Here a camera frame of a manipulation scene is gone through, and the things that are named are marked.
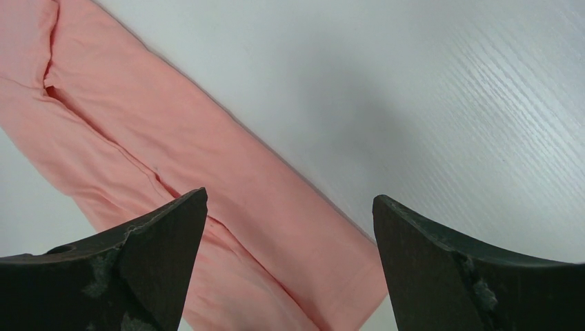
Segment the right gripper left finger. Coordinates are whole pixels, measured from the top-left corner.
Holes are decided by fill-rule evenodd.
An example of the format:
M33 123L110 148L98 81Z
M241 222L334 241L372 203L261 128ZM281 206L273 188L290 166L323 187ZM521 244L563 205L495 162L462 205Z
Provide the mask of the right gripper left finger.
M1 259L2 330L177 330L207 216L204 188L45 254Z

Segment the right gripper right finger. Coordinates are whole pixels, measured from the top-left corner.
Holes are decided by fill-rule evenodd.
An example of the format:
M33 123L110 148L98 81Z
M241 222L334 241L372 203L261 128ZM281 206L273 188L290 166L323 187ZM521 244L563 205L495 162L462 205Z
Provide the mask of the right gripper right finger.
M386 195L373 225L399 330L583 330L584 265L474 239Z

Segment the salmon pink t-shirt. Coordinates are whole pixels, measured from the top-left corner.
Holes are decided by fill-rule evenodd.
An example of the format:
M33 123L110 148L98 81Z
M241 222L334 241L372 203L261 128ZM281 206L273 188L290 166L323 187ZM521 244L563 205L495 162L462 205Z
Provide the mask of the salmon pink t-shirt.
M206 189L193 330L358 330L387 295L371 240L91 1L1 2L1 128L98 231Z

